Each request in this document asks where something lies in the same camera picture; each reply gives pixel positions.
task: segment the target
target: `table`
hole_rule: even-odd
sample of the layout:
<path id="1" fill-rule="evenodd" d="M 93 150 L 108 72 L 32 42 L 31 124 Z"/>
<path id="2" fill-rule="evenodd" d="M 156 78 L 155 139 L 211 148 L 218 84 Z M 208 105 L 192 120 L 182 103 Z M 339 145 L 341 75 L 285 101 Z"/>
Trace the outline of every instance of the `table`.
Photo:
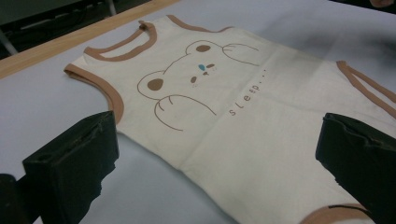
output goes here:
<path id="1" fill-rule="evenodd" d="M 137 20 L 167 14 L 214 31 L 240 27 L 322 59 L 345 60 L 396 91 L 394 15 L 324 0 L 153 0 L 0 61 L 0 172 L 22 177 L 21 160 L 80 119 L 107 110 L 98 90 L 63 72 L 68 63 L 88 46 L 121 41 Z M 117 168 L 81 223 L 235 223 L 164 161 L 121 134 L 119 145 Z"/>

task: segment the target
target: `cream onesie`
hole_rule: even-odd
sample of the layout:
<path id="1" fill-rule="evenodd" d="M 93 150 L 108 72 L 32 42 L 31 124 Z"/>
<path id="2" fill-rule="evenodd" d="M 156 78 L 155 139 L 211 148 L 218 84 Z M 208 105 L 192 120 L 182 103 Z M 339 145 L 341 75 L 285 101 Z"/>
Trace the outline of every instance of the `cream onesie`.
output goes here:
<path id="1" fill-rule="evenodd" d="M 393 92 L 345 62 L 233 27 L 141 21 L 116 45 L 86 48 L 65 72 L 103 92 L 120 133 L 241 223 L 295 224 L 322 206 L 357 202 L 315 159 L 325 113 L 396 137 Z"/>

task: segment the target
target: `brown trim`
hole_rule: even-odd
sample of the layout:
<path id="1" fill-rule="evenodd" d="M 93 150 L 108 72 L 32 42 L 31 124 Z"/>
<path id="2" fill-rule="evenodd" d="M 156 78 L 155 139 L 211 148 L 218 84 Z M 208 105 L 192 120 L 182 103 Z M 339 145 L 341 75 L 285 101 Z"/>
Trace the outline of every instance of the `brown trim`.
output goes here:
<path id="1" fill-rule="evenodd" d="M 139 29 L 136 32 L 134 32 L 131 36 L 129 36 L 128 38 L 122 40 L 120 43 L 117 43 L 117 44 L 115 44 L 111 47 L 105 48 L 105 49 L 94 49 L 94 48 L 87 47 L 84 50 L 84 53 L 90 55 L 91 57 L 93 57 L 97 60 L 106 61 L 106 62 L 121 62 L 121 61 L 125 61 L 125 60 L 135 57 L 136 55 L 140 54 L 141 52 L 145 51 L 146 49 L 149 49 L 157 41 L 157 31 L 156 31 L 154 25 L 149 22 L 143 22 L 143 21 L 140 21 L 140 23 L 141 23 L 141 25 L 140 25 Z M 129 51 L 125 54 L 116 56 L 116 57 L 106 58 L 101 55 L 102 53 L 106 53 L 111 50 L 118 49 L 118 48 L 134 41 L 135 39 L 137 39 L 140 35 L 142 35 L 145 32 L 148 32 L 148 41 L 145 44 L 138 46 L 138 47 L 132 49 L 131 51 Z"/>
<path id="2" fill-rule="evenodd" d="M 199 26 L 192 26 L 192 25 L 188 25 L 187 23 L 181 21 L 180 19 L 178 19 L 176 16 L 174 15 L 167 15 L 167 17 L 169 18 L 169 20 L 171 20 L 174 24 L 180 26 L 181 28 L 187 29 L 187 30 L 192 30 L 192 31 L 199 31 L 199 32 L 209 32 L 209 33 L 220 33 L 223 32 L 227 29 L 233 28 L 232 26 L 226 27 L 222 30 L 219 31 L 209 31 L 206 30 L 203 27 L 199 27 Z"/>
<path id="3" fill-rule="evenodd" d="M 93 85 L 95 88 L 101 91 L 107 98 L 108 109 L 114 111 L 116 123 L 120 122 L 124 110 L 124 104 L 120 94 L 108 82 L 71 63 L 66 66 L 64 71 L 70 77 Z"/>
<path id="4" fill-rule="evenodd" d="M 354 207 L 357 209 L 348 209 L 346 207 Z M 319 208 L 307 216 L 300 224 L 330 224 L 336 221 L 348 220 L 348 219 L 370 219 L 362 211 L 365 210 L 363 206 L 358 203 L 341 204 L 341 206 L 326 206 Z"/>
<path id="5" fill-rule="evenodd" d="M 367 84 L 369 84 L 371 87 L 376 89 L 377 91 L 381 92 L 384 94 L 386 97 L 388 97 L 392 102 L 396 103 L 396 94 L 392 91 L 389 91 L 388 89 L 382 87 L 363 73 L 349 67 L 346 62 L 337 62 L 337 66 L 340 69 L 340 71 L 346 76 L 346 78 L 349 80 L 349 82 L 354 86 L 356 89 L 358 89 L 363 95 L 365 95 L 369 100 L 371 100 L 374 104 L 378 105 L 379 107 L 383 108 L 387 113 L 389 113 L 392 117 L 396 119 L 396 109 L 392 107 L 391 105 L 387 104 L 383 100 L 381 100 L 379 97 L 377 97 L 375 94 L 367 90 L 356 77 L 359 77 L 361 80 L 365 81 Z"/>

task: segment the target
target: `wooden edge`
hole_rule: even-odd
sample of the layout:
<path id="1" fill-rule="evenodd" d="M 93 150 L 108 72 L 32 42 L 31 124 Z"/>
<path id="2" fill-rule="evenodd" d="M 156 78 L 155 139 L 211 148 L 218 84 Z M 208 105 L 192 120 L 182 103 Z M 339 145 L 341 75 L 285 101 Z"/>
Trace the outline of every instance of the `wooden edge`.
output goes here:
<path id="1" fill-rule="evenodd" d="M 0 79 L 47 60 L 50 57 L 71 49 L 96 36 L 114 30 L 129 21 L 134 21 L 149 13 L 168 7 L 178 1 L 179 0 L 151 0 L 143 5 L 121 12 L 116 16 L 109 17 L 70 34 L 63 35 L 42 45 L 0 60 Z"/>

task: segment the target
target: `bear eye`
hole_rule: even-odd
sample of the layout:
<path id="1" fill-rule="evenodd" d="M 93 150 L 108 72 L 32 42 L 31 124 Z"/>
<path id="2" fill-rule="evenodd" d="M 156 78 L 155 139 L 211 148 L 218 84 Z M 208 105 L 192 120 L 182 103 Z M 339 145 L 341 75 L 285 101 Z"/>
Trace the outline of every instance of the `bear eye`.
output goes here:
<path id="1" fill-rule="evenodd" d="M 205 52 L 205 51 L 210 50 L 210 46 L 208 46 L 208 45 L 200 45 L 200 46 L 198 46 L 198 47 L 196 48 L 196 50 L 197 50 L 198 52 Z"/>
<path id="2" fill-rule="evenodd" d="M 197 77 L 192 77 L 191 80 L 190 80 L 190 82 L 191 82 L 191 83 L 195 83 L 196 80 L 197 80 Z"/>

